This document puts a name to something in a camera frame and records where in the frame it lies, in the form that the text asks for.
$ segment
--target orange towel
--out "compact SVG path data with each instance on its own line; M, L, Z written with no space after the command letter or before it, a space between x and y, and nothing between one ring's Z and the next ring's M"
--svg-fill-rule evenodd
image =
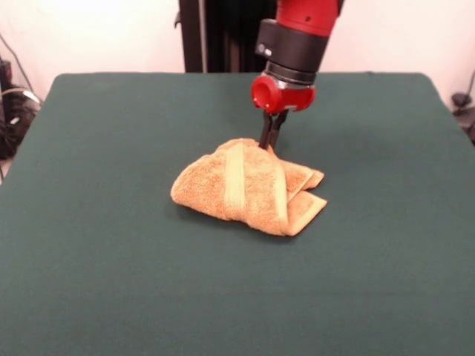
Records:
M171 198L267 234L295 236L327 204L305 191L323 178L319 171L280 160L253 139L232 139L190 164L174 182Z

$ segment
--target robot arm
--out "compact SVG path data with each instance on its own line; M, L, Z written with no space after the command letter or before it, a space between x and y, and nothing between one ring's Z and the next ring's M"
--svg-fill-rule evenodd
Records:
M316 73L342 5L343 0L278 0L277 18L261 22L256 54L267 64L252 84L252 100L264 110L262 148L275 144L289 110L312 104Z

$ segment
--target green felt surface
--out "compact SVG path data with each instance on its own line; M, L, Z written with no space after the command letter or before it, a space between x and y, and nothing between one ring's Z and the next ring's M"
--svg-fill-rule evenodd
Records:
M0 187L0 355L475 355L475 150L430 80L321 74L295 240L169 198L259 136L253 75L60 76Z

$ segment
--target black device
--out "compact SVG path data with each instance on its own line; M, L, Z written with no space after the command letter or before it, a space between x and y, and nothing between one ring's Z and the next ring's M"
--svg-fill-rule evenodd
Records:
M0 59L0 91L4 93L6 90L11 88L13 88L11 62ZM10 122L13 119L11 97L8 95L1 95L1 103L3 107L4 121Z
M455 93L452 95L452 103L456 107L453 112L459 126L467 133L470 140L475 145L475 108L469 108L472 103L470 95L475 84L475 70L472 73L470 84L465 93Z

